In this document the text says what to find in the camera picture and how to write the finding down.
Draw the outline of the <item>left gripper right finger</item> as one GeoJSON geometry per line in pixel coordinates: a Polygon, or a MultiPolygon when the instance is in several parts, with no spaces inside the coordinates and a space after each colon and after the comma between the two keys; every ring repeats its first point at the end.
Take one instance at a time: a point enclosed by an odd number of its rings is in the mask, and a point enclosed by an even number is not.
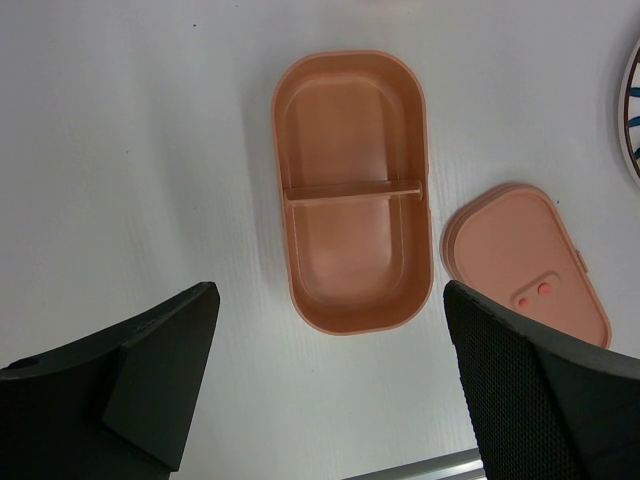
{"type": "Polygon", "coordinates": [[[636,479],[639,361],[458,281],[444,310],[489,479],[636,479]]]}

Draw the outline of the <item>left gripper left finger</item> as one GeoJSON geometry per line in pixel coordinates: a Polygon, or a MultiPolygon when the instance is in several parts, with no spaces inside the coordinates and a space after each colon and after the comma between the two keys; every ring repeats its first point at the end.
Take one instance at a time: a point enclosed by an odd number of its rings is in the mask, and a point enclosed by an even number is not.
{"type": "Polygon", "coordinates": [[[179,470],[220,295],[201,282],[1,371],[4,479],[167,479],[179,470]]]}

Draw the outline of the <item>striped round plate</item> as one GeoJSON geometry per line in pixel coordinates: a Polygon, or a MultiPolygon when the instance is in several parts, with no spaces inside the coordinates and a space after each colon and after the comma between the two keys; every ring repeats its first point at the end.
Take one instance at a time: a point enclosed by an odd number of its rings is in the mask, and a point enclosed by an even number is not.
{"type": "Polygon", "coordinates": [[[639,42],[631,51],[621,81],[617,131],[625,164],[639,185],[639,42]]]}

